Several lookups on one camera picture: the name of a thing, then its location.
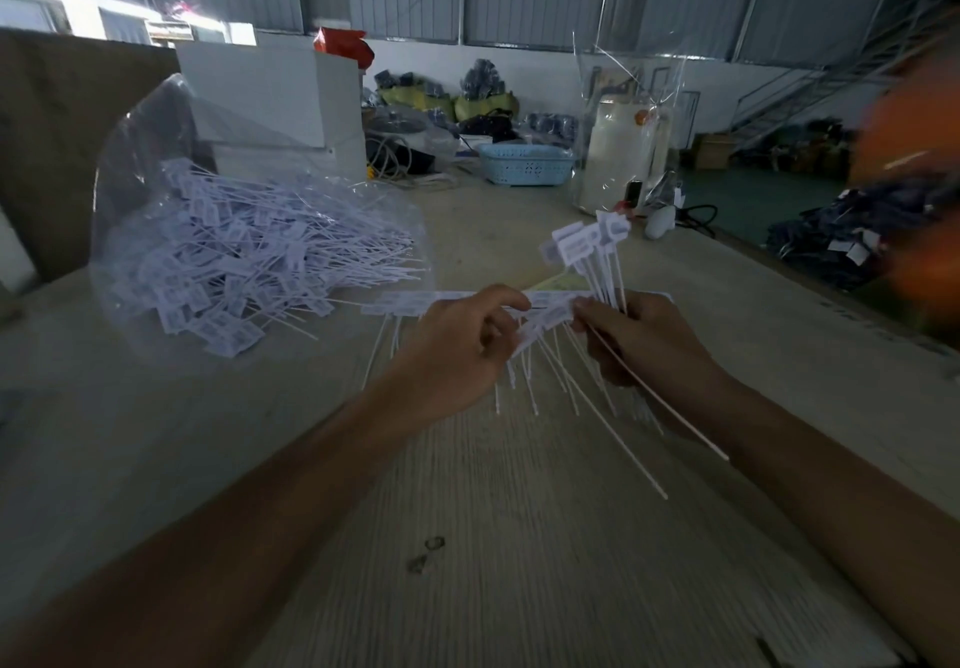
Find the black bag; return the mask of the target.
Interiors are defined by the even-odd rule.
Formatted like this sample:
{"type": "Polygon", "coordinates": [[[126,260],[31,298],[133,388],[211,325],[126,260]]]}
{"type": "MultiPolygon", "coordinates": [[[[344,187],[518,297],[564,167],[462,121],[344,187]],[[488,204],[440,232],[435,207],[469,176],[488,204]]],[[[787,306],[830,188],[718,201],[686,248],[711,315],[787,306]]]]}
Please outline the black bag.
{"type": "Polygon", "coordinates": [[[515,131],[513,111],[498,107],[458,122],[458,134],[468,137],[489,137],[492,144],[521,140],[515,131]]]}

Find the white box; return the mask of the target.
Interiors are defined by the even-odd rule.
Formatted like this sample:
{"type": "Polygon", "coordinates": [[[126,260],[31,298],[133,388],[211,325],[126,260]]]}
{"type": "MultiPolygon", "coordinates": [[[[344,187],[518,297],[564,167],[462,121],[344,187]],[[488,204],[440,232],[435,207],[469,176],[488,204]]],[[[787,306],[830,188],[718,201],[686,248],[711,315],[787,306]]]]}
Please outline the white box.
{"type": "Polygon", "coordinates": [[[367,179],[361,73],[305,46],[181,43],[176,60],[198,139],[217,169],[367,179]]]}

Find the person's right hand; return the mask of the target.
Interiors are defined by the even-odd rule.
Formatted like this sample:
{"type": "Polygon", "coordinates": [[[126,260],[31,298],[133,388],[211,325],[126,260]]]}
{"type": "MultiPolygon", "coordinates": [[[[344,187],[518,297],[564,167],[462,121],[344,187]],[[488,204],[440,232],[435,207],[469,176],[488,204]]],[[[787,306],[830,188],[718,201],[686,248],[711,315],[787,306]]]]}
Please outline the person's right hand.
{"type": "MultiPolygon", "coordinates": [[[[727,450],[725,427],[734,406],[734,378],[714,359],[684,319],[679,308],[659,294],[629,291],[624,334],[600,334],[660,396],[699,428],[721,449],[727,450]]],[[[678,433],[697,441],[659,403],[645,394],[615,362],[595,332],[582,333],[587,352],[600,366],[607,382],[637,390],[658,419],[678,433]]]]}

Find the joined strip of white tags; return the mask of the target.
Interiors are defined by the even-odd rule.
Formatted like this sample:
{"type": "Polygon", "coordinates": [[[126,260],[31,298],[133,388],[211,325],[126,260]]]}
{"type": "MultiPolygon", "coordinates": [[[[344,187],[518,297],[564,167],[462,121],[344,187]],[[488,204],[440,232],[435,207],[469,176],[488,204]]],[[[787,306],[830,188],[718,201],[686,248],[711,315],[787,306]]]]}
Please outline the joined strip of white tags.
{"type": "Polygon", "coordinates": [[[594,298],[555,299],[531,308],[518,290],[494,285],[432,302],[411,339],[353,407],[384,428],[424,428],[473,406],[495,387],[511,358],[548,327],[563,323],[594,338],[630,383],[640,376],[654,384],[677,354],[648,323],[594,298]]]}

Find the person's left hand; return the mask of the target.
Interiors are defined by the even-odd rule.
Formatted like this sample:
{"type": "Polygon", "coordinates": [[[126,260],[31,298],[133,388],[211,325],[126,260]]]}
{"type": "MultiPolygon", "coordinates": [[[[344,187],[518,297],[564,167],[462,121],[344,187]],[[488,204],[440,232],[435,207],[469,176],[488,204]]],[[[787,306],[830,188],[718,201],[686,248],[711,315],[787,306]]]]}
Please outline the person's left hand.
{"type": "Polygon", "coordinates": [[[383,428],[413,434],[471,407],[498,382],[520,345],[520,325],[512,309],[473,310],[472,296],[434,302],[365,389],[383,428]]]}

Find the metal staircase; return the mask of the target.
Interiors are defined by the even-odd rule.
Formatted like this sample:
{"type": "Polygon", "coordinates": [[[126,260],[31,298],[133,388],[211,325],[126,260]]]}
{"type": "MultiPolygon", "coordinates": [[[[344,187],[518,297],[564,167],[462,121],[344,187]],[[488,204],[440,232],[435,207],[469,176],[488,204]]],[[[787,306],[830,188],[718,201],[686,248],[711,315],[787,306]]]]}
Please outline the metal staircase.
{"type": "Polygon", "coordinates": [[[801,113],[863,83],[884,80],[925,53],[960,22],[960,1],[945,0],[870,36],[853,56],[820,70],[787,70],[742,95],[727,134],[736,152],[791,123],[801,113]]]}

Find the white roll in clear wrap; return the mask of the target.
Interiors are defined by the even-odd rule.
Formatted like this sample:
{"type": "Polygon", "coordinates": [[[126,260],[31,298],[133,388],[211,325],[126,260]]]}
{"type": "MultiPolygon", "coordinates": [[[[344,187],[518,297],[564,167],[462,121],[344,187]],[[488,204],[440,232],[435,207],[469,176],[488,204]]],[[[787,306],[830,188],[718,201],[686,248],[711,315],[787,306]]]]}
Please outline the white roll in clear wrap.
{"type": "Polygon", "coordinates": [[[666,172],[687,60],[674,32],[638,51],[613,51],[572,34],[581,116],[572,179],[587,215],[635,209],[666,172]]]}

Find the person's right forearm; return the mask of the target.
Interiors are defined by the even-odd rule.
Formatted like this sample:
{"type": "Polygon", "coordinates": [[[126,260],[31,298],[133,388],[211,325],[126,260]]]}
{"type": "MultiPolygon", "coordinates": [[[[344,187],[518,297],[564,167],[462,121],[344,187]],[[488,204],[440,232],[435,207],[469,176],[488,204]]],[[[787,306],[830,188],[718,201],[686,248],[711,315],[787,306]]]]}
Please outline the person's right forearm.
{"type": "Polygon", "coordinates": [[[710,429],[934,668],[960,668],[960,521],[721,372],[710,429]]]}

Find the pile of white tag ties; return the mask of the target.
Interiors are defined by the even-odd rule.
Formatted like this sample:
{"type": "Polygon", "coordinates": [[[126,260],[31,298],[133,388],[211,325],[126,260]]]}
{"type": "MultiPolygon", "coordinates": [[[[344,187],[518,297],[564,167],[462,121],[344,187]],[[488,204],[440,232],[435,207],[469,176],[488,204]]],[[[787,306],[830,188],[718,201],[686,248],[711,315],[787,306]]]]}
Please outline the pile of white tag ties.
{"type": "Polygon", "coordinates": [[[278,324],[318,341],[301,313],[324,319],[359,306],[341,290],[422,281],[429,272],[418,225],[392,189],[298,174],[246,179],[186,158],[163,161],[172,185],[150,222],[157,242],[118,266],[138,311],[166,335],[190,334],[213,355],[234,358],[278,324]]]}

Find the red bag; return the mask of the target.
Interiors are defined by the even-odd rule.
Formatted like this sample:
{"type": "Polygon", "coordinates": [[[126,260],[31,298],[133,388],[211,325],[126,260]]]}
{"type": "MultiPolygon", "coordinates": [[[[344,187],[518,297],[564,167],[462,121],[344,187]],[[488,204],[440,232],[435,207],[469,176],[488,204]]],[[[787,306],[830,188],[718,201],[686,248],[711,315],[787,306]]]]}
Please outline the red bag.
{"type": "Polygon", "coordinates": [[[314,36],[313,47],[322,54],[351,59],[361,72],[366,72],[376,58],[366,36],[364,30],[322,26],[314,36]]]}

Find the blue plastic basket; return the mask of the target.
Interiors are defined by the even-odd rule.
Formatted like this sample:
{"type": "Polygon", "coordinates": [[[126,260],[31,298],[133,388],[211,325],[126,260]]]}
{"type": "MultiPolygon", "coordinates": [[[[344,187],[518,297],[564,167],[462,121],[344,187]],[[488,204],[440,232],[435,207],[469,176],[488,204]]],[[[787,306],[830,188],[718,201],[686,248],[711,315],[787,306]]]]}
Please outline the blue plastic basket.
{"type": "Polygon", "coordinates": [[[510,188],[560,187],[577,161],[572,151],[550,144],[484,143],[476,152],[486,181],[510,188]]]}

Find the pile of dark garments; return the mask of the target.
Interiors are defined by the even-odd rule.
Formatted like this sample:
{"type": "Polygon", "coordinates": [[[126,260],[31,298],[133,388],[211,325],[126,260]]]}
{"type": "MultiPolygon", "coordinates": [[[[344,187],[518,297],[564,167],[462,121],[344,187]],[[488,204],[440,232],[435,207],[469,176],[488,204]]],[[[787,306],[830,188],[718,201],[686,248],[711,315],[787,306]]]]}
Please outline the pile of dark garments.
{"type": "Polygon", "coordinates": [[[852,293],[886,273],[895,243],[960,207],[960,176],[921,174],[843,190],[772,224],[764,250],[789,268],[852,293]]]}

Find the bundle of tag ties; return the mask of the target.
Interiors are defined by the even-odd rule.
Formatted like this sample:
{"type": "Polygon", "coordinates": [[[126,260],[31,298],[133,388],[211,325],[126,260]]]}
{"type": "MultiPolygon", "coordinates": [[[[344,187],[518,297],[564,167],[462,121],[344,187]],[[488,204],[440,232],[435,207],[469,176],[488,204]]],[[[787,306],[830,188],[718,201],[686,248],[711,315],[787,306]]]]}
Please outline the bundle of tag ties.
{"type": "MultiPolygon", "coordinates": [[[[631,223],[624,214],[600,211],[592,224],[575,222],[553,231],[550,239],[546,240],[539,250],[546,264],[562,265],[565,272],[573,270],[579,274],[589,286],[589,291],[594,298],[598,298],[608,306],[619,303],[622,310],[626,311],[626,289],[624,286],[616,288],[615,283],[623,284],[618,246],[625,241],[630,230],[631,223]]],[[[525,315],[520,328],[521,345],[516,349],[516,354],[521,354],[528,346],[538,345],[547,360],[555,365],[562,376],[569,378],[570,372],[561,364],[559,356],[555,355],[546,344],[546,334],[572,322],[570,302],[575,298],[575,293],[570,291],[566,299],[560,298],[558,290],[550,290],[549,294],[553,297],[549,304],[535,305],[534,313],[525,315]]],[[[626,360],[610,347],[603,335],[595,333],[595,336],[645,395],[663,407],[686,431],[721,460],[730,461],[729,455],[723,449],[683,417],[677,408],[671,406],[638,373],[632,371],[626,360]]]]}

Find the person's left forearm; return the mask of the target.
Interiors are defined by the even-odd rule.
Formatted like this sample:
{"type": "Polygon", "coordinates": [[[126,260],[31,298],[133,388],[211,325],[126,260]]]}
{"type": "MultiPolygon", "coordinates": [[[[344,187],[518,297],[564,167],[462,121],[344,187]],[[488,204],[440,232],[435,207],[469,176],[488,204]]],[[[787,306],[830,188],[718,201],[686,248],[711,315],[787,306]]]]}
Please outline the person's left forearm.
{"type": "Polygon", "coordinates": [[[217,668],[417,432],[466,405],[380,382],[22,625],[0,668],[217,668]]]}

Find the yellow sacks of dark goods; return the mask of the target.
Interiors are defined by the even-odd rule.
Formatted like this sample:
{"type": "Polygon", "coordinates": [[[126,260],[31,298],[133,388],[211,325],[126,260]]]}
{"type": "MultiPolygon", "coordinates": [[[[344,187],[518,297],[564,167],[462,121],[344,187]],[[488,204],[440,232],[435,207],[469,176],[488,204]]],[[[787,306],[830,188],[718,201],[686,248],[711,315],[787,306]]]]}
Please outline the yellow sacks of dark goods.
{"type": "Polygon", "coordinates": [[[519,100],[508,90],[497,66],[484,58],[475,60],[454,91],[412,71],[393,74],[382,70],[373,76],[373,82],[382,103],[413,108],[441,124],[492,114],[516,119],[521,111],[519,100]]]}

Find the large clear plastic bag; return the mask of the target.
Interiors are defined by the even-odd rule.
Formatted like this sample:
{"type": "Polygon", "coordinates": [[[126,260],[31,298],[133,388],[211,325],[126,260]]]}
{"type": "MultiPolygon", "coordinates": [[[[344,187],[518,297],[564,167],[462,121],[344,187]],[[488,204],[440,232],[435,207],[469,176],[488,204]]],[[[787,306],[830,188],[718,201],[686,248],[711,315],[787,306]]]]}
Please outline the large clear plastic bag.
{"type": "Polygon", "coordinates": [[[435,289],[435,271],[426,224],[421,210],[401,189],[368,178],[353,182],[296,169],[272,169],[265,175],[249,170],[223,173],[217,168],[211,144],[198,137],[188,98],[186,82],[180,74],[164,80],[116,123],[97,161],[88,263],[91,287],[105,318],[141,359],[162,367],[187,370],[194,363],[210,366],[216,359],[242,362],[258,357],[308,357],[337,349],[359,336],[369,317],[390,313],[397,302],[401,309],[429,303],[435,289]],[[161,164],[174,158],[185,158],[224,176],[288,180],[297,175],[311,175],[393,190],[401,201],[404,220],[417,224],[417,240],[428,257],[429,271],[421,281],[405,286],[341,289],[340,294],[355,298],[361,304],[337,306],[325,318],[301,312],[300,325],[317,335],[318,340],[289,327],[270,324],[256,346],[234,358],[224,358],[207,352],[192,334],[164,334],[158,316],[151,310],[138,310],[127,297],[126,286],[121,285],[120,293],[116,293],[114,284],[126,277],[124,273],[117,273],[118,267],[138,260],[150,243],[159,240],[159,235],[152,231],[151,221],[157,213],[155,208],[172,194],[172,185],[163,179],[161,164]]]}

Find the cardboard box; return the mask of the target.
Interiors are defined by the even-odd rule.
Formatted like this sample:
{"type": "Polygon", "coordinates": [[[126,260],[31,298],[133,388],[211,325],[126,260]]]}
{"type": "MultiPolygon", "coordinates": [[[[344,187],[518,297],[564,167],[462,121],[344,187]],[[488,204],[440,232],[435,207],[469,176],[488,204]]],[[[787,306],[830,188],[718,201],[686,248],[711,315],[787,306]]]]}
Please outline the cardboard box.
{"type": "Polygon", "coordinates": [[[698,172],[721,172],[730,166],[737,139],[729,133],[699,133],[692,142],[691,167],[698,172]]]}

